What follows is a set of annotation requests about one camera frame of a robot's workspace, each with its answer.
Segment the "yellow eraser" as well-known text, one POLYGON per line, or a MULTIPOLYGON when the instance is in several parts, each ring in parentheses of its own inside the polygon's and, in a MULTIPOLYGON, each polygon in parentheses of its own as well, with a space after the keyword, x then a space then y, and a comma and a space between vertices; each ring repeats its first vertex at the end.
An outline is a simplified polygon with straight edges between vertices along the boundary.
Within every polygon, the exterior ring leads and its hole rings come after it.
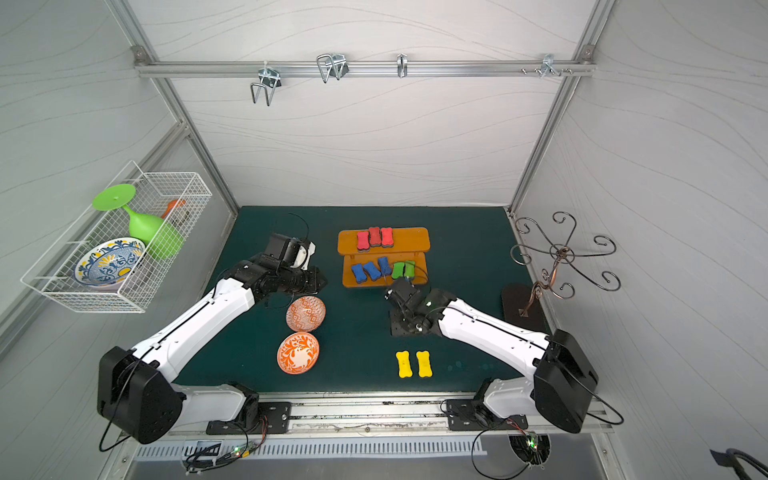
POLYGON ((417 351, 416 359, 418 363, 418 375, 420 378, 431 378, 433 376, 431 366, 431 356, 429 351, 417 351))
POLYGON ((401 379, 411 378, 413 371, 410 363, 410 353, 408 351, 398 351, 395 357, 398 365, 398 376, 401 379))

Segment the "red eraser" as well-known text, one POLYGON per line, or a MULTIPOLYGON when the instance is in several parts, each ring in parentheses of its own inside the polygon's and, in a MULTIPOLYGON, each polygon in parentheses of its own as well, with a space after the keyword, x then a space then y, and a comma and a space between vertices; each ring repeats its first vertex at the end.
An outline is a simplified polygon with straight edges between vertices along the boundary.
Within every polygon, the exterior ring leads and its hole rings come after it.
POLYGON ((384 227, 380 229, 381 233, 381 246, 383 248, 392 248, 394 246, 394 229, 391 227, 384 227))
POLYGON ((358 251, 365 252, 370 250, 371 248, 370 236, 367 230, 358 231, 356 233, 356 241, 357 241, 356 246, 358 251))
POLYGON ((381 229, 379 227, 370 227, 368 229, 368 240, 371 248, 382 245, 381 229))

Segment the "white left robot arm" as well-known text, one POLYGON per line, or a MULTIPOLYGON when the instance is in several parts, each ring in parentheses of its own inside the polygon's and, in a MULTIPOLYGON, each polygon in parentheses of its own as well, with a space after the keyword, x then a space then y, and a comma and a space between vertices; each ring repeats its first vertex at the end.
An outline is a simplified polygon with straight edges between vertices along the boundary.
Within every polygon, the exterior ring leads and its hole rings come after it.
POLYGON ((259 395, 238 383, 180 386, 189 361, 241 314, 271 294, 306 296, 327 283, 308 239, 271 235, 267 248, 226 270, 211 291, 163 329, 130 349, 114 347, 98 367, 97 411, 138 443, 188 425, 232 422, 251 431, 259 395))

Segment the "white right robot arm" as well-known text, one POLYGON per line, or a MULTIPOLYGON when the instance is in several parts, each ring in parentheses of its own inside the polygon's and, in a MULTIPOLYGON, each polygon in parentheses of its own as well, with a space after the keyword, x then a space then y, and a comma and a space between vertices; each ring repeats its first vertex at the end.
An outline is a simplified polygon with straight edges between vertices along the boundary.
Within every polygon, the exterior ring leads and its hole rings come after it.
POLYGON ((425 294, 406 278, 384 291, 390 320, 408 335, 433 333, 472 346, 521 376, 481 384, 470 408, 485 428, 537 412, 550 425, 578 434, 588 417, 599 377, 570 333, 528 330, 492 317, 441 289, 425 294))

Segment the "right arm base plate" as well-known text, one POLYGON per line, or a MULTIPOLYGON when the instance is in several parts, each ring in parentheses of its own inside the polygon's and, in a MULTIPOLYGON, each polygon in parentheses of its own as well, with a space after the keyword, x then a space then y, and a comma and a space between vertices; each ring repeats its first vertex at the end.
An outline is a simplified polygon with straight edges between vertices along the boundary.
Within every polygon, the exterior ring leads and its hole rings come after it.
POLYGON ((440 403, 440 411, 447 418, 450 431, 471 432, 481 430, 520 431, 529 428, 525 415, 512 415, 506 419, 495 416, 469 399, 446 399, 440 403))

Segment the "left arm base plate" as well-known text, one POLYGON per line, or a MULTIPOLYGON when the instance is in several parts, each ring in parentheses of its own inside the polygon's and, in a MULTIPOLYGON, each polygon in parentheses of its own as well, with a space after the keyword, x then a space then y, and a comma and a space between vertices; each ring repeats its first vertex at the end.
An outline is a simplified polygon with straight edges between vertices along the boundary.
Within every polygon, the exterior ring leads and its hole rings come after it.
POLYGON ((288 431, 292 404, 290 402, 248 401, 230 421, 210 421, 207 435, 240 435, 243 433, 285 434, 288 431))

